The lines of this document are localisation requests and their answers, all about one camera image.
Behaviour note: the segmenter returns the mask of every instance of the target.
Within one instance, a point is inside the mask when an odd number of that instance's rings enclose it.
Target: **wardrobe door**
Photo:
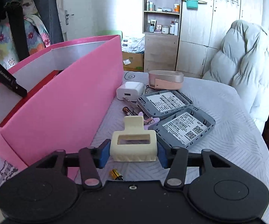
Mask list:
[[[240,19],[261,25],[263,0],[241,0]]]
[[[206,59],[206,47],[189,42],[179,42],[177,71],[202,75]]]
[[[218,49],[210,48],[208,47],[206,53],[206,59],[205,59],[205,64],[204,64],[204,69],[202,75],[204,75],[210,68],[210,62],[212,58],[215,56],[215,54],[218,52]]]
[[[180,40],[208,46],[213,14],[213,0],[198,3],[198,9],[186,7],[182,2]]]
[[[178,36],[145,34],[144,72],[174,71],[177,59]]]
[[[239,19],[240,0],[214,0],[209,47],[219,49],[231,24]]]

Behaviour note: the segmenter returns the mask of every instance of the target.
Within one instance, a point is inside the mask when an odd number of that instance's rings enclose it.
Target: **black clamp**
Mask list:
[[[1,64],[0,64],[0,82],[15,92],[21,97],[26,97],[27,90],[16,83],[16,78],[12,76]]]
[[[163,186],[159,180],[106,181],[102,186],[96,168],[105,166],[110,142],[78,153],[57,150],[7,180],[0,187],[0,209],[7,217],[3,224],[165,224],[171,211],[174,220],[184,223],[263,223],[267,187],[210,149],[189,153],[182,147],[158,147],[162,166],[170,168]],[[80,167],[81,185],[66,177],[68,167]],[[187,167],[200,169],[190,184],[184,184]],[[117,209],[122,221],[108,220]]]

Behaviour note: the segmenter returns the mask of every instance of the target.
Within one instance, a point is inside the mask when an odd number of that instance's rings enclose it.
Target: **wooden shelf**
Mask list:
[[[158,12],[158,11],[144,11],[145,13],[163,13],[163,14],[172,14],[179,16],[179,13],[173,13],[173,12]]]
[[[204,1],[198,1],[198,3],[202,3],[202,4],[207,4],[207,2],[204,2]]]
[[[178,37],[179,36],[179,34],[178,35],[172,35],[172,34],[160,34],[160,33],[153,33],[153,32],[144,32],[144,34],[149,34],[149,35],[164,35],[164,36],[176,36],[176,37]]]

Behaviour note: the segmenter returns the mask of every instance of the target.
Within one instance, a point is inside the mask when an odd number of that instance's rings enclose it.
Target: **white door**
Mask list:
[[[68,40],[95,35],[92,0],[63,0],[63,9],[69,14],[66,29]]]
[[[219,49],[231,24],[239,19],[240,0],[214,0],[209,47]]]
[[[263,0],[241,0],[240,19],[261,25]]]
[[[206,59],[206,47],[189,42],[179,42],[176,70],[202,75]]]
[[[204,64],[204,69],[202,75],[205,74],[210,68],[210,62],[212,58],[215,56],[215,54],[218,52],[218,49],[215,48],[210,48],[208,47],[207,49],[207,54],[206,54],[206,59],[205,59],[205,64]]]
[[[58,14],[59,14],[59,20],[60,20],[63,38],[64,38],[64,41],[67,41],[67,36],[66,36],[67,25],[65,23],[65,12],[63,9],[63,0],[56,0],[56,2],[57,2],[57,8],[58,8]]]
[[[198,4],[198,9],[186,7],[182,2],[180,40],[208,46],[213,15],[213,0]]]

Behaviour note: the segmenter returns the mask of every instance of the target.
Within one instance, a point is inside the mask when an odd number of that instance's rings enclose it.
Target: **teal bag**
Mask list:
[[[198,9],[198,1],[199,0],[186,0],[186,7]]]

